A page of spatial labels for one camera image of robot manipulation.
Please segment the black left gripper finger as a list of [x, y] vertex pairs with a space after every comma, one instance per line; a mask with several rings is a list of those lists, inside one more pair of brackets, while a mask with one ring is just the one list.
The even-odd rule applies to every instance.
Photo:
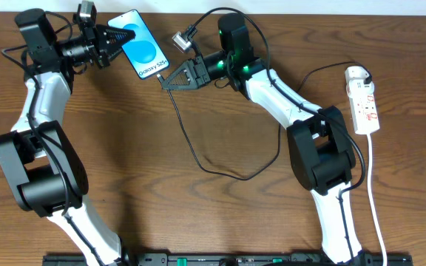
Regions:
[[99, 50], [119, 50], [124, 44], [135, 38], [133, 30], [109, 27], [102, 24], [95, 26], [98, 34]]
[[103, 50], [101, 52], [101, 62], [103, 63], [102, 68], [108, 67], [122, 52], [123, 50], [121, 48], [117, 48], [114, 51]]

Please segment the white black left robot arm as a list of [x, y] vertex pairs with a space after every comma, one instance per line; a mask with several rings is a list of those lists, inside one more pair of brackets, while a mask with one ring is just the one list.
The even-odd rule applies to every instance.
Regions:
[[16, 65], [27, 96], [17, 122], [0, 134], [0, 167], [24, 211], [56, 224], [83, 253], [87, 265], [136, 265], [138, 260], [102, 220], [89, 195], [87, 173], [62, 128], [75, 76], [88, 66], [108, 67], [135, 34], [98, 24], [97, 10], [83, 1], [58, 39], [50, 13], [20, 12], [15, 23], [24, 43]]

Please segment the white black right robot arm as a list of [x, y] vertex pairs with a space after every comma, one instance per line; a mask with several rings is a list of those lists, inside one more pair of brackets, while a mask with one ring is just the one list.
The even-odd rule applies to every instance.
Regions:
[[161, 86], [167, 92], [196, 90], [219, 78], [246, 99], [263, 107], [285, 130], [291, 168], [300, 185], [314, 199], [322, 229], [322, 250], [334, 264], [350, 265], [362, 246], [351, 213], [352, 169], [366, 173], [362, 152], [349, 135], [342, 113], [335, 106], [322, 108], [291, 89], [271, 68], [269, 57], [254, 53], [248, 25], [253, 21], [232, 8], [218, 19], [221, 49], [203, 55], [194, 40], [196, 24], [175, 33], [175, 46], [194, 51]]

